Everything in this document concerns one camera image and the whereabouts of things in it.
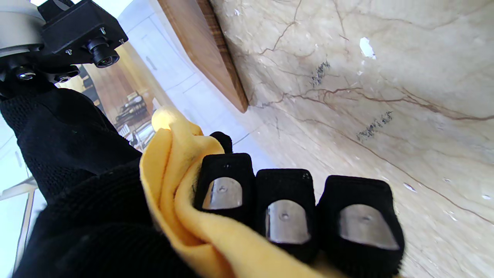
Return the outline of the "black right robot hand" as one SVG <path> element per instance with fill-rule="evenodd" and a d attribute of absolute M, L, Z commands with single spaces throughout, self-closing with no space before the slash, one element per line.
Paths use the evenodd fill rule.
<path fill-rule="evenodd" d="M 83 94 L 54 88 L 2 97 L 1 114 L 48 203 L 82 185 L 96 192 L 140 185 L 141 152 Z"/>

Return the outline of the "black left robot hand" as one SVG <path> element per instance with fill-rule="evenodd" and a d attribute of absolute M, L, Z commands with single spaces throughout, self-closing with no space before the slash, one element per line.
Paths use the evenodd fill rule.
<path fill-rule="evenodd" d="M 36 220 L 15 278 L 197 278 L 164 235 L 153 229 L 138 181 L 137 161 L 101 175 L 41 170 L 48 206 Z M 397 250 L 357 243 L 338 234 L 340 212 L 369 205 L 383 215 Z M 316 246 L 355 278 L 391 278 L 399 272 L 404 237 L 389 185 L 329 176 L 316 206 Z"/>

